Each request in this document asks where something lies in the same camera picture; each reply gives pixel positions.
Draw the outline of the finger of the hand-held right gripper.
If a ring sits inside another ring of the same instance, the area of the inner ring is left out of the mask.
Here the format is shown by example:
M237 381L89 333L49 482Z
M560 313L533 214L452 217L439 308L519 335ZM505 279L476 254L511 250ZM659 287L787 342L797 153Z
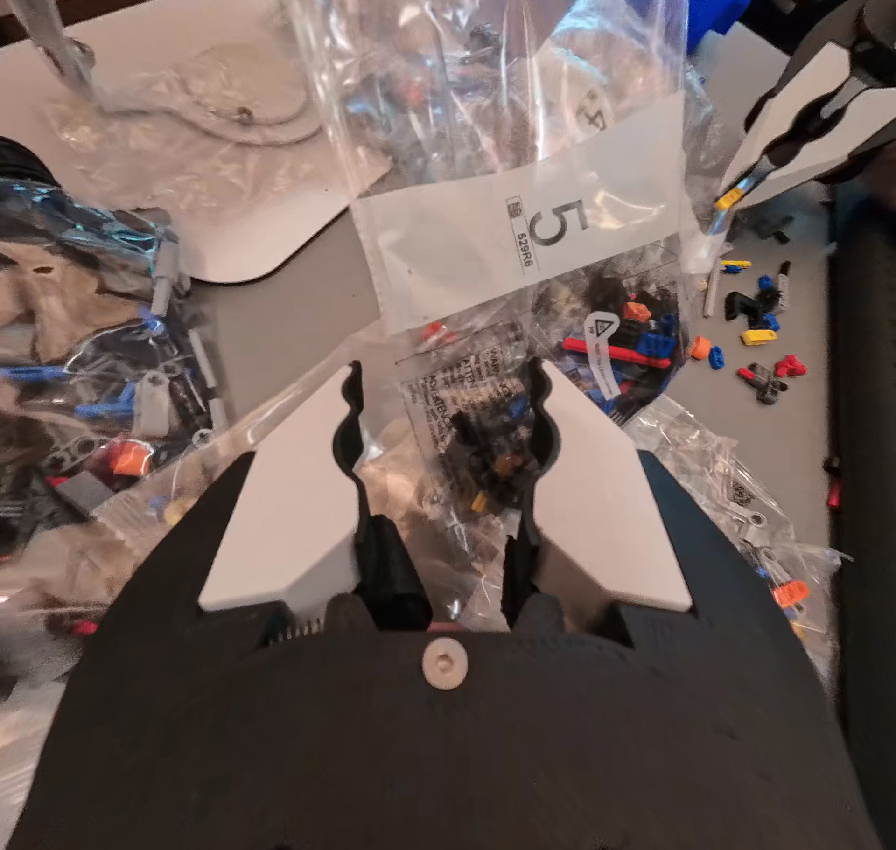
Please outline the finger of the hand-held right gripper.
M895 89L857 86L846 103L822 116L835 94L807 105L791 127L769 141L756 160L725 179L720 196L736 184L749 193L734 207L746 209L829 174L864 165L894 142Z
M807 105L824 95L835 94L834 103L822 112L822 116L827 117L856 94L857 86L867 86L867 83L853 75L850 52L835 45L826 46L790 83L761 106L760 114L746 132L721 186L725 179L739 174L748 161L756 160L769 141L787 131Z

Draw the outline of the wooden book stand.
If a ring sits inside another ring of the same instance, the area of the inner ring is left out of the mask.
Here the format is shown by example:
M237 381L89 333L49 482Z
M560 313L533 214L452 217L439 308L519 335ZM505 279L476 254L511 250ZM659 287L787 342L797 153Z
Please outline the wooden book stand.
M65 28L7 0L2 135L76 199L163 210L194 279L274 272L350 204L281 0L152 0Z

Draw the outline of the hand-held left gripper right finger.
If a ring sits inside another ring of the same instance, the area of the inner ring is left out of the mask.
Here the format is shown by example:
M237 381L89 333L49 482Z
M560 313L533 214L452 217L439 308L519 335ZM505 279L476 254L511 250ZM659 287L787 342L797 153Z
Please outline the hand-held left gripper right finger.
M627 604L674 613L693 606L639 452L559 369L530 363L531 452L522 503L524 579L564 613Z

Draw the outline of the black lego gear frame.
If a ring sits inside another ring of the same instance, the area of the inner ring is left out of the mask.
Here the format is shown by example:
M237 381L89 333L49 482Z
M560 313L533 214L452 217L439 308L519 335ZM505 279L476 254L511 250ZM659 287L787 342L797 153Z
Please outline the black lego gear frame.
M737 291L730 292L724 304L725 320L732 321L745 318L749 330L778 331L779 323L776 315L780 303L781 292L772 278L763 275L758 280L758 289L754 296L745 296Z

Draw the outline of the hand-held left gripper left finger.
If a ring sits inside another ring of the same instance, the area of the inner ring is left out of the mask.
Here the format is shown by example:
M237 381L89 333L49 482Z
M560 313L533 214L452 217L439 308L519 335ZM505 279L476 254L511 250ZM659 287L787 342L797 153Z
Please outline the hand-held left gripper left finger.
M281 602L323 613L358 585L363 410L362 365L353 361L257 445L199 594L204 612Z

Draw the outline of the small opened clear bag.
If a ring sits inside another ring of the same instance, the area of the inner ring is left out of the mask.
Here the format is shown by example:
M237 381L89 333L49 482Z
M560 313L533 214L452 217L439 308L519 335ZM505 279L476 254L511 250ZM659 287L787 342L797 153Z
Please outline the small opened clear bag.
M842 563L826 546L797 540L790 517L716 434L662 396L625 427L653 453L719 527L768 587L819 672L839 659L834 578Z

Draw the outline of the black dimpled mat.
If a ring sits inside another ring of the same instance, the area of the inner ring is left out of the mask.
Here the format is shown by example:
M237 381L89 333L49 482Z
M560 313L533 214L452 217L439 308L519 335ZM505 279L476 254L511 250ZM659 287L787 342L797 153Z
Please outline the black dimpled mat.
M840 710L869 815L895 845L894 212L835 194L830 303L833 430L840 462Z

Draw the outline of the grey lego connector assembly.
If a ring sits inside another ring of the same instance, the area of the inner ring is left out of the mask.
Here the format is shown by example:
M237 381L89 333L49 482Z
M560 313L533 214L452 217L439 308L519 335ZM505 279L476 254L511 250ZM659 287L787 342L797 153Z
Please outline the grey lego connector assembly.
M775 405L781 394L789 390L788 384L768 368L750 363L738 368L736 376L755 392L756 400L766 406Z

